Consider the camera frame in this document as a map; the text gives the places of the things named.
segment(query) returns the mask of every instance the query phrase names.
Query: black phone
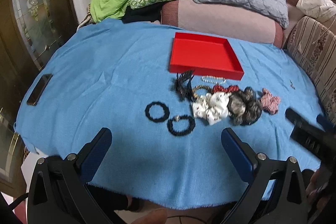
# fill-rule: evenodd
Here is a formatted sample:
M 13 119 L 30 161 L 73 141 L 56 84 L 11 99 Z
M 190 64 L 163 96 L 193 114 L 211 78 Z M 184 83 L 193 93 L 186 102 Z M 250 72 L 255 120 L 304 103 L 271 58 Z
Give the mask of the black phone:
M 37 85 L 34 87 L 33 92 L 29 96 L 27 100 L 27 105 L 35 106 L 39 101 L 42 92 L 44 91 L 45 87 L 49 83 L 50 79 L 52 78 L 52 74 L 42 75 L 40 80 L 37 82 Z

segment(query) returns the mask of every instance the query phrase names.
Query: blue cloth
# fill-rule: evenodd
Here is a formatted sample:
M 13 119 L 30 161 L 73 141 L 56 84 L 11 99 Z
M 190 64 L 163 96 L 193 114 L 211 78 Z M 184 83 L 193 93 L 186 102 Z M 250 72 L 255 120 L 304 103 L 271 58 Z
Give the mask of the blue cloth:
M 238 200 L 246 183 L 221 145 L 222 129 L 231 126 L 229 118 L 213 126 L 196 119 L 190 135 L 174 137 L 166 122 L 154 123 L 145 116 L 146 105 L 153 101 L 164 102 L 170 118 L 192 115 L 190 104 L 180 102 L 173 90 L 176 75 L 168 71 L 176 31 L 181 30 L 146 22 L 124 25 L 109 18 L 81 28 L 57 50 L 28 90 L 16 131 L 29 149 L 35 146 L 64 158 L 107 127 L 113 134 L 112 145 L 94 183 L 178 209 Z M 289 140 L 293 126 L 285 120 L 285 110 L 291 106 L 316 124 L 322 109 L 310 79 L 273 45 L 229 41 L 245 74 L 241 81 L 227 80 L 226 86 L 265 87 L 281 97 L 278 114 L 264 112 L 255 124 L 233 130 L 271 159 L 295 156 L 302 170 L 318 168 L 315 157 Z M 28 106 L 29 95 L 45 73 L 53 77 L 38 104 Z M 192 84 L 202 84 L 200 77 Z M 159 107 L 151 110 L 152 116 L 160 114 Z M 179 122 L 176 129 L 182 126 Z

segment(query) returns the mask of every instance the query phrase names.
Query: black scrunchie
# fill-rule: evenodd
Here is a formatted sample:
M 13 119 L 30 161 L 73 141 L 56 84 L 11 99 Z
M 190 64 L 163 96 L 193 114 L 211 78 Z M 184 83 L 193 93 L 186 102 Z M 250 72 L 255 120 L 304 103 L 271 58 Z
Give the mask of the black scrunchie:
M 159 105 L 163 108 L 163 111 L 165 112 L 165 114 L 160 117 L 160 118 L 153 118 L 150 114 L 149 114 L 149 110 L 151 109 L 151 107 L 153 105 Z M 170 115 L 170 112 L 169 112 L 169 108 L 164 104 L 164 103 L 161 103 L 161 102 L 152 102 L 150 103 L 149 105 L 147 105 L 146 109 L 145 109 L 145 113 L 146 113 L 146 117 L 151 120 L 152 122 L 164 122 L 166 119 L 169 118 L 169 115 Z
M 188 120 L 189 121 L 189 127 L 184 131 L 175 131 L 173 128 L 173 121 L 178 122 L 179 120 Z M 169 119 L 167 122 L 167 127 L 169 132 L 177 137 L 186 136 L 191 133 L 191 131 L 195 128 L 195 119 L 189 115 L 183 115 L 183 116 L 175 116 L 172 119 Z

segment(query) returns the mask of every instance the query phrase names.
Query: black cable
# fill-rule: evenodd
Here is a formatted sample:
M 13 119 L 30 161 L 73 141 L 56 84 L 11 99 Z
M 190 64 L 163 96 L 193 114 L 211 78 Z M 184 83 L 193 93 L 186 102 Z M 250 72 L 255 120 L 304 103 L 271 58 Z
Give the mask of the black cable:
M 9 209 L 13 211 L 22 201 L 28 198 L 28 193 L 25 193 L 19 196 L 16 200 L 14 200 L 10 205 L 8 205 Z
M 180 218 L 180 223 L 182 222 L 181 221 L 181 217 L 187 217 L 187 218 L 196 219 L 196 220 L 202 222 L 203 224 L 207 224 L 206 221 L 204 221 L 204 220 L 202 220 L 202 219 L 200 219 L 198 217 L 194 217 L 194 216 L 170 216 L 170 217 L 167 217 L 167 218 L 174 218 L 174 217 L 179 217 Z

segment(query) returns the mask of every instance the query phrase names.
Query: red tray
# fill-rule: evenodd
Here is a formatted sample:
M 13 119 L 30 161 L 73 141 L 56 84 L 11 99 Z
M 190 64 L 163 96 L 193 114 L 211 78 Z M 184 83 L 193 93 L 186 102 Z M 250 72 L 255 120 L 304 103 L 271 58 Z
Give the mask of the red tray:
M 176 32 L 169 71 L 241 80 L 244 71 L 229 41 L 221 37 Z

